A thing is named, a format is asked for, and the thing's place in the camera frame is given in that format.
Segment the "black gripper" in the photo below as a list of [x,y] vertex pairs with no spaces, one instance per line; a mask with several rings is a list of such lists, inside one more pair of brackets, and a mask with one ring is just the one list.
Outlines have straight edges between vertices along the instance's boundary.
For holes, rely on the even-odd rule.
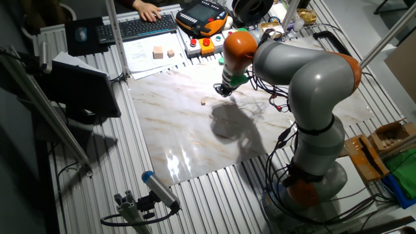
[[232,80],[233,80],[234,76],[226,76],[223,75],[222,76],[222,83],[215,83],[213,85],[213,88],[215,89],[215,91],[222,95],[224,94],[224,97],[229,97],[230,95],[232,95],[232,91],[234,91],[236,89],[236,86],[233,86],[231,84]]

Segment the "person's bare hand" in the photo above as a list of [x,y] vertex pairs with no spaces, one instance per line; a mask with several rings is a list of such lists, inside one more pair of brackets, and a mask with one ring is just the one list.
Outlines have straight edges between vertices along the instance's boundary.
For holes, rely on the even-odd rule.
[[146,3],[142,0],[134,0],[133,8],[139,13],[144,21],[154,22],[162,18],[160,15],[160,8],[151,3]]

